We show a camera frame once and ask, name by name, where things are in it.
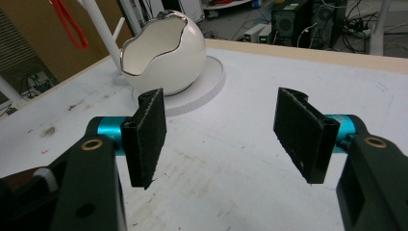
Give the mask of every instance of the tabletop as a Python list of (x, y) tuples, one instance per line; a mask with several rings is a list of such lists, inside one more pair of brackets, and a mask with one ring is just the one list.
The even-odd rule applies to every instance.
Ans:
[[(129, 230), (344, 230), (335, 189), (346, 155), (332, 156), (324, 184), (306, 183), (273, 133), (279, 87), (308, 94), (324, 114), (359, 116), (372, 134), (408, 153), (407, 65), (344, 65), (343, 54), (330, 64), (279, 49), (253, 54), (210, 44), (225, 85), (204, 106), (166, 119), (150, 188), (131, 188), (125, 158), (116, 158)], [(1, 120), (0, 177), (48, 165), (95, 116), (131, 116), (132, 88), (115, 86), (114, 70), (106, 58)]]

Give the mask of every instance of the brown panel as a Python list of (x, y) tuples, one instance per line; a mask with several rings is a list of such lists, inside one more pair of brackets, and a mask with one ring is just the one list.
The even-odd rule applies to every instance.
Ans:
[[(0, 0), (0, 8), (60, 82), (109, 55), (85, 9), (75, 0), (63, 2), (83, 29), (89, 42), (87, 50), (72, 44), (49, 1)], [(116, 1), (97, 3), (113, 32), (122, 17)], [(119, 48), (131, 37), (124, 24), (117, 39)]]

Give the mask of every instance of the white connector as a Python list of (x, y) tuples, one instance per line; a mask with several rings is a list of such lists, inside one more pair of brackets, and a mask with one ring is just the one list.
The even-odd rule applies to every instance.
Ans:
[(358, 39), (368, 39), (370, 37), (370, 35), (371, 35), (371, 30), (370, 29), (364, 30), (362, 32), (354, 32), (353, 33), (353, 36), (358, 38)]

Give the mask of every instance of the red cord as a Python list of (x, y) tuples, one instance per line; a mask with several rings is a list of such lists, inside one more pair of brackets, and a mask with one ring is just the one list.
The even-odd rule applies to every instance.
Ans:
[[(85, 38), (84, 33), (82, 32), (81, 27), (78, 25), (78, 23), (75, 21), (75, 19), (72, 17), (72, 15), (69, 13), (69, 11), (66, 9), (64, 6), (63, 2), (61, 0), (51, 0), (52, 5), (54, 6), (54, 10), (57, 13), (58, 18), (60, 19), (61, 23), (63, 24), (66, 32), (68, 33), (69, 38), (71, 41), (76, 45), (79, 49), (87, 49), (88, 48), (88, 41), (87, 38)], [(81, 42), (79, 42), (74, 35), (72, 35), (72, 32), (69, 28), (69, 24), (71, 27), (76, 31), (79, 39)]]

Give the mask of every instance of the floor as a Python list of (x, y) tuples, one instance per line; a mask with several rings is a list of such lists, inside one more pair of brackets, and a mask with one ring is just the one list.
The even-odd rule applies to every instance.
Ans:
[[(347, 2), (346, 14), (349, 18), (367, 18), (373, 14), (374, 17), (368, 23), (375, 23), (375, 18), (381, 9), (380, 0), (363, 0), (358, 8), (351, 9), (356, 5), (354, 0)], [(208, 39), (239, 40), (243, 33), (259, 23), (270, 23), (271, 10), (274, 0), (264, 0), (260, 9), (253, 9), (251, 3), (242, 4), (233, 8), (219, 10), (217, 17), (206, 17), (198, 25), (204, 36)], [(384, 56), (399, 57), (408, 59), (408, 1), (393, 0), (386, 19), (386, 34), (384, 37)], [(352, 49), (347, 48), (342, 38), (335, 43), (332, 50), (340, 52), (369, 53), (370, 40), (345, 36)]]

